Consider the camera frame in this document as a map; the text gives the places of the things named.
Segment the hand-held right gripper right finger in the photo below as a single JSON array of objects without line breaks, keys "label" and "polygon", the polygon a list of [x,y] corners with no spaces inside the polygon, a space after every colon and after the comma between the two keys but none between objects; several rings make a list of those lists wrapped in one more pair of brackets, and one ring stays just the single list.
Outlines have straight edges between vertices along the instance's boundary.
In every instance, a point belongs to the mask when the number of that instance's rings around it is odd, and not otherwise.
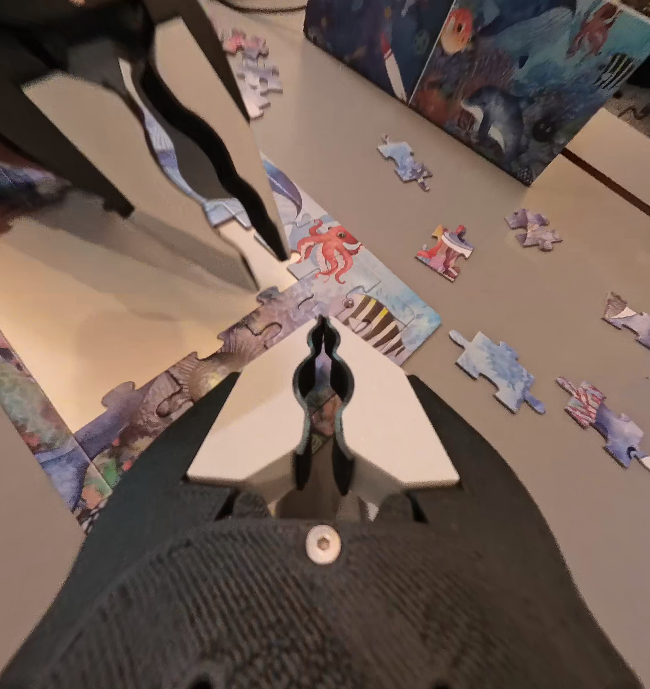
[{"label": "hand-held right gripper right finger", "polygon": [[337,320],[325,319],[335,412],[332,466],[338,490],[374,520],[391,495],[458,485],[459,476],[409,377]]}]

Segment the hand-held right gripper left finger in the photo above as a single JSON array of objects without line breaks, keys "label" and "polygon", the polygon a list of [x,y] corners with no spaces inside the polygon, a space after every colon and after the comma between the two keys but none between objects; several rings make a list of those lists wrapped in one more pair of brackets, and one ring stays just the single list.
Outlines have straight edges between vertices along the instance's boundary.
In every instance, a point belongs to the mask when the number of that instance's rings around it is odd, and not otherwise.
[{"label": "hand-held right gripper left finger", "polygon": [[243,367],[188,469],[202,484],[245,488],[267,503],[302,490],[312,467],[312,412],[323,316]]}]

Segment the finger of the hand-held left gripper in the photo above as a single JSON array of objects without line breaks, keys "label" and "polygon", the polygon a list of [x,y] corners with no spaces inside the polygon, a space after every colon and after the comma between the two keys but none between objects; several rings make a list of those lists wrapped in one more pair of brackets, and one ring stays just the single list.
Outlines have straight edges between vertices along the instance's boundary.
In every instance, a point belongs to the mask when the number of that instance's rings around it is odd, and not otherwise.
[{"label": "finger of the hand-held left gripper", "polygon": [[34,81],[23,92],[134,207],[127,219],[96,220],[90,212],[77,236],[199,285],[222,281],[257,291],[247,260],[165,174],[144,126],[118,95],[67,75]]},{"label": "finger of the hand-held left gripper", "polygon": [[157,18],[147,38],[139,83],[174,142],[183,181],[207,202],[233,198],[276,258],[287,260],[291,252],[250,118],[209,15]]}]

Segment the light blue puzzle piece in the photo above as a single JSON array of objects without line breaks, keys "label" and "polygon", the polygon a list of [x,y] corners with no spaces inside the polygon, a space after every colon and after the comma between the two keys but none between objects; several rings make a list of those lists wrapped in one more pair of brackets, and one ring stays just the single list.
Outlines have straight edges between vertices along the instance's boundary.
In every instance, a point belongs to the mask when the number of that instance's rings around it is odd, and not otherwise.
[{"label": "light blue puzzle piece", "polygon": [[456,365],[474,380],[489,380],[496,389],[494,397],[506,409],[515,414],[526,403],[537,414],[545,414],[544,403],[531,392],[535,377],[520,364],[518,353],[507,343],[496,344],[482,332],[472,340],[455,330],[448,335],[463,348]]}]

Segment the sea animal jigsaw puzzle board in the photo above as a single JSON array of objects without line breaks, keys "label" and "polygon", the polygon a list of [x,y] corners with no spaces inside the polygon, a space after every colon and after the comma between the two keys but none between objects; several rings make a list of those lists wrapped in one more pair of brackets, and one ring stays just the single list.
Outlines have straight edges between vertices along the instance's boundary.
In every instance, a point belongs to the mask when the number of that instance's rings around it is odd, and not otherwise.
[{"label": "sea animal jigsaw puzzle board", "polygon": [[[384,186],[362,238],[262,158],[290,257],[272,259],[234,199],[202,201],[213,229],[245,237],[249,258],[272,263],[272,285],[244,296],[107,249],[76,235],[96,201],[36,170],[0,167],[0,191],[48,186],[61,201],[16,219],[0,236],[0,407],[68,511],[89,533],[146,449],[221,383],[305,323],[337,320],[401,368],[441,324],[440,316],[373,253],[403,255],[408,240],[381,231],[385,218],[423,208]],[[341,401],[329,384],[323,347],[308,396],[311,445],[332,439]]]}]

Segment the red coral puzzle piece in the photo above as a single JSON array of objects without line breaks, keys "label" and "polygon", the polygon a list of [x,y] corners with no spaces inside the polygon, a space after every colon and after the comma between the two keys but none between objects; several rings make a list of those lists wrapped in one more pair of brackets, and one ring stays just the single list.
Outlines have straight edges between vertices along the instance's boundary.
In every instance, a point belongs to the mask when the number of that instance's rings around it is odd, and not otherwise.
[{"label": "red coral puzzle piece", "polygon": [[454,282],[460,273],[460,267],[456,267],[457,260],[460,257],[468,259],[474,251],[473,245],[466,240],[466,233],[465,225],[459,225],[454,230],[437,225],[432,233],[435,244],[424,245],[418,250],[416,260]]}]

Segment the pink coral puzzle piece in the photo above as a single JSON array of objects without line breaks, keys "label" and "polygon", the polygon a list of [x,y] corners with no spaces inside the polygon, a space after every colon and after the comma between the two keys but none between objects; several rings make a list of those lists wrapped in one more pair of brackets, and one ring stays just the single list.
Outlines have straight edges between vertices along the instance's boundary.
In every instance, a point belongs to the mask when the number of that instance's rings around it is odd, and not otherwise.
[{"label": "pink coral puzzle piece", "polygon": [[636,460],[650,471],[650,456],[641,449],[643,430],[626,414],[617,414],[606,405],[606,395],[596,386],[583,381],[574,385],[564,377],[555,379],[570,399],[566,414],[579,427],[594,428],[605,440],[605,451],[627,469]]}]

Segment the row of loose jigsaw pieces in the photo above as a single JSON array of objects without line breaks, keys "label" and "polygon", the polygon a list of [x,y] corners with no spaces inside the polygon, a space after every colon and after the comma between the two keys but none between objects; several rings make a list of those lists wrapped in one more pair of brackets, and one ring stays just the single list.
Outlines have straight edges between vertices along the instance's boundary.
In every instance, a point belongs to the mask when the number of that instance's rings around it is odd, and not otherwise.
[{"label": "row of loose jigsaw pieces", "polygon": [[[249,119],[260,118],[270,106],[268,95],[284,90],[279,67],[269,59],[266,39],[232,28],[220,34],[220,42],[225,54],[234,58],[233,71]],[[385,160],[394,162],[395,173],[400,180],[415,182],[424,192],[429,192],[428,181],[432,172],[415,159],[415,153],[407,142],[393,141],[384,134],[377,150]]]}]

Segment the purple white puzzle piece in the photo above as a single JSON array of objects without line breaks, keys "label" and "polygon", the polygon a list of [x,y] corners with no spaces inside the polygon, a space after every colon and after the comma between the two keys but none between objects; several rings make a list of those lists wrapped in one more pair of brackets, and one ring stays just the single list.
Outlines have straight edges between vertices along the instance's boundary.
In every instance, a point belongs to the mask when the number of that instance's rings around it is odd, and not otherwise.
[{"label": "purple white puzzle piece", "polygon": [[627,329],[634,333],[636,341],[650,351],[650,314],[631,309],[619,294],[607,294],[603,320],[616,329]]}]

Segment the illustrated puzzle box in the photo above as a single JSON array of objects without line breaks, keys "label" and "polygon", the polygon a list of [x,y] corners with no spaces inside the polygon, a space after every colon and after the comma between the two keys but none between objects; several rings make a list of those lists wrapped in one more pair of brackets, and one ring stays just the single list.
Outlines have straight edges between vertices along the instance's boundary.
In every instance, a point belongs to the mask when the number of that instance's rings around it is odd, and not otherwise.
[{"label": "illustrated puzzle box", "polygon": [[308,1],[303,33],[531,185],[650,57],[650,1]]}]

